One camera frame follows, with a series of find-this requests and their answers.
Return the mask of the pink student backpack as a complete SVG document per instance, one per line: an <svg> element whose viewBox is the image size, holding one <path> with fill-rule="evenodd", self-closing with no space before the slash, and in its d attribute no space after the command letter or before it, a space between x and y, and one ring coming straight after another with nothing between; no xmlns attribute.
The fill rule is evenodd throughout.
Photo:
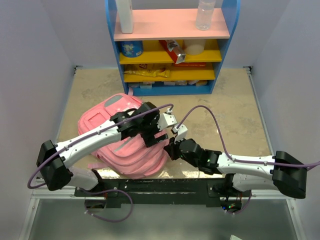
<svg viewBox="0 0 320 240"><path fill-rule="evenodd" d="M133 95L117 93L105 101L87 110L78 121L78 134L82 135L109 120L117 112L139 108L143 101ZM92 155L102 163L90 163L89 169L109 167L118 174L131 179L149 177L164 167L168 154L164 147L169 143L166 139L154 146L146 147L143 138L138 134L119 142L104 146Z"/></svg>

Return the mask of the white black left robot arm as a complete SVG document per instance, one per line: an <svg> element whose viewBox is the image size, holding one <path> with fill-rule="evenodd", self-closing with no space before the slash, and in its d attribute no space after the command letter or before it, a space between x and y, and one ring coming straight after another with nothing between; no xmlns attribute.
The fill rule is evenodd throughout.
<svg viewBox="0 0 320 240"><path fill-rule="evenodd" d="M147 147L165 140L165 136L155 137L162 130L159 126L163 116L160 109L165 107L172 110L174 106L169 103L156 107L151 102L145 102L139 108L119 111L98 127L65 142L43 142L36 161L37 169L32 176L40 174L49 191L75 184L92 196L99 196L104 184L98 180L97 174L91 170L76 173L73 165L96 150L128 137L140 135Z"/></svg>

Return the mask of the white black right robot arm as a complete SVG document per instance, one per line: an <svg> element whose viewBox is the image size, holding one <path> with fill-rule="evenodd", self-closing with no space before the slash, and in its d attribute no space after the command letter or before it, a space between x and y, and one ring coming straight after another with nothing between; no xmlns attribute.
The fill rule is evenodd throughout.
<svg viewBox="0 0 320 240"><path fill-rule="evenodd" d="M181 141L171 138L164 150L172 160L182 159L207 175L225 175L227 181L220 191L230 197L249 190L278 190L290 198L306 197L308 170L285 151L241 160L236 155L203 149L191 138Z"/></svg>

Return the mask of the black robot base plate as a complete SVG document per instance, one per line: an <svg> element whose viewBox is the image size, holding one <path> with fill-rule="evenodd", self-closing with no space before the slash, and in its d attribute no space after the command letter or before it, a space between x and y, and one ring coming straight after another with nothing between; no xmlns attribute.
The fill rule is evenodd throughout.
<svg viewBox="0 0 320 240"><path fill-rule="evenodd" d="M93 193L112 190L109 193ZM130 200L118 190L128 193L138 205L205 205L219 208L233 204L239 208L241 200L250 196L250 191L240 192L232 187L227 178L159 178L159 179L103 179L90 194L76 189L76 197L101 198L107 208L119 208Z"/></svg>

